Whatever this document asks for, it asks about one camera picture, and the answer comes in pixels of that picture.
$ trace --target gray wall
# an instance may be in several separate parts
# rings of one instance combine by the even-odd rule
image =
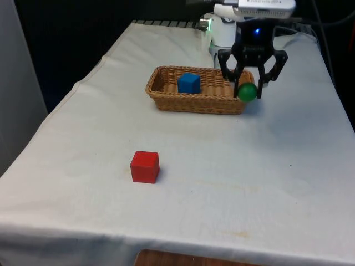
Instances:
[[[0,0],[0,176],[46,117],[12,0]]]

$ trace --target wicker basket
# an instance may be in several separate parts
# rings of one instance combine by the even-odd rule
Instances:
[[[201,77],[201,93],[178,93],[178,79],[185,73]],[[254,82],[244,71],[239,84]],[[233,88],[223,79],[220,69],[160,66],[156,68],[145,89],[161,111],[199,112],[203,114],[241,114],[245,103],[233,98]]]

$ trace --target blue cube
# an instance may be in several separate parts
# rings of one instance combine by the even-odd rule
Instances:
[[[177,81],[179,93],[198,94],[201,92],[200,86],[201,78],[199,75],[186,73]]]

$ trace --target wooden floor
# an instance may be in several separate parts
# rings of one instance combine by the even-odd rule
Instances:
[[[154,250],[141,251],[134,266],[256,266]]]

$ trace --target wooden block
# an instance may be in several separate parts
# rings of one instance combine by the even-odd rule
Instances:
[[[133,182],[152,183],[159,173],[157,152],[137,151],[130,164]]]

